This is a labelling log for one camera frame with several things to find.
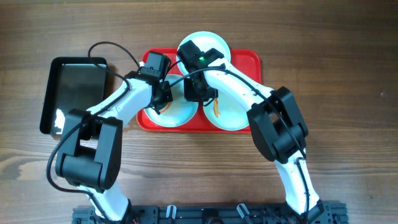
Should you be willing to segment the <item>green orange sponge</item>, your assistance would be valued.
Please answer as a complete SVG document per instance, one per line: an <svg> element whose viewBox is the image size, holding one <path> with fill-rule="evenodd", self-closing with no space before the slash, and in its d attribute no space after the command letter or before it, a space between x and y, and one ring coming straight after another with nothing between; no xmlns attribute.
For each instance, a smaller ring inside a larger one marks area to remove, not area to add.
<svg viewBox="0 0 398 224"><path fill-rule="evenodd" d="M170 108L170 106L171 106L171 103L167 103L166 105L164 105L163 108L161 108L161 109L159 110L159 112L160 112L160 113L164 113L165 111L167 111L167 110Z"/></svg>

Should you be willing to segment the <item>white plate top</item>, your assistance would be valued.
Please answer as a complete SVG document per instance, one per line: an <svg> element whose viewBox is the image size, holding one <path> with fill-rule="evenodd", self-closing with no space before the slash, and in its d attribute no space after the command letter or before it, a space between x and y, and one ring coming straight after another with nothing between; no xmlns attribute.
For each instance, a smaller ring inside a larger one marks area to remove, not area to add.
<svg viewBox="0 0 398 224"><path fill-rule="evenodd" d="M219 35L208 32L208 31L198 31L186 36L181 43L178 45L178 50L186 42L192 41L196 47L198 47L199 52L207 52L214 48L224 55L227 61L231 61L231 51L226 41Z"/></svg>

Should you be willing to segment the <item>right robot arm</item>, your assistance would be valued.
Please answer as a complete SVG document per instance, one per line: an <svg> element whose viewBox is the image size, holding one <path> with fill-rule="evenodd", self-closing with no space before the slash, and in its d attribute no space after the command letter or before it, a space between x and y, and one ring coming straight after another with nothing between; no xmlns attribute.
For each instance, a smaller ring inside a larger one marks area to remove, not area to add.
<svg viewBox="0 0 398 224"><path fill-rule="evenodd" d="M224 92L247 114L257 150L274 162L285 188L287 205L302 223L321 214L320 198L312 186L305 153L308 128L292 92L273 90L235 68L219 51L202 50L194 41L180 44L177 56L189 77Z"/></svg>

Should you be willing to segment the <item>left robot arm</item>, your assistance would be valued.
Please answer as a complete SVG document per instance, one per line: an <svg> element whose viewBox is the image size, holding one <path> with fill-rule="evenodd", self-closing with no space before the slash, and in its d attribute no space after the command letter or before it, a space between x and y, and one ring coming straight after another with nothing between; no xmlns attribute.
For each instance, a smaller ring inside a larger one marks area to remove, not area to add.
<svg viewBox="0 0 398 224"><path fill-rule="evenodd" d="M72 185L68 193L85 194L92 204L74 209L73 223L139 223L140 218L157 213L132 206L116 179L124 125L140 110L153 107L158 111L172 101L165 79L170 66L168 56L149 52L146 62L123 76L123 84L107 99L66 115L62 138L47 167Z"/></svg>

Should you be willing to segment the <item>white plate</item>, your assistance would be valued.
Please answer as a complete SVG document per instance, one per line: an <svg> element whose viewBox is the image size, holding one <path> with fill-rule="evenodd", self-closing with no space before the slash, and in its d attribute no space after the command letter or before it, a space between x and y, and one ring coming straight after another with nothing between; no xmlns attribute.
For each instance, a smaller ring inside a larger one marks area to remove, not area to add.
<svg viewBox="0 0 398 224"><path fill-rule="evenodd" d="M225 131L239 131L249 126L246 112L237 101L218 92L218 97L209 105L203 106L208 121Z"/></svg>
<svg viewBox="0 0 398 224"><path fill-rule="evenodd" d="M187 101L184 97L183 81L178 82L171 88L173 101L170 108L164 113L157 114L153 109L145 109L149 119L166 128L181 126L190 121L198 109L198 102Z"/></svg>
<svg viewBox="0 0 398 224"><path fill-rule="evenodd" d="M227 61L231 61L231 51L226 41L219 35L208 32L208 31L198 31L186 36L181 43L178 45L178 50L186 42L192 41L196 47L198 47L199 52L207 52L214 48L224 55Z"/></svg>

